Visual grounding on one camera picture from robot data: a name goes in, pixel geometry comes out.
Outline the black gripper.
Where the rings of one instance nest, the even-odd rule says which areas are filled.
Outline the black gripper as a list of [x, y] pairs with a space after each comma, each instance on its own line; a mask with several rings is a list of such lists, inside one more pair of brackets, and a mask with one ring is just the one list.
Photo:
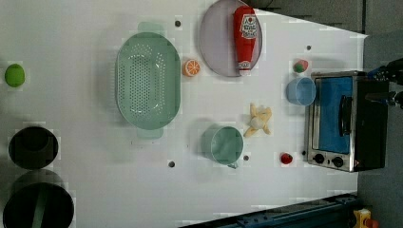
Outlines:
[[[397, 59], [389, 62], [385, 66], [380, 66], [371, 70], [367, 74], [367, 78], [373, 81], [381, 83], [395, 83], [397, 85], [403, 85], [403, 59]], [[365, 96], [367, 101], [373, 103], [379, 103], [389, 106], [403, 106], [403, 94], [402, 92], [388, 91], [368, 93]]]

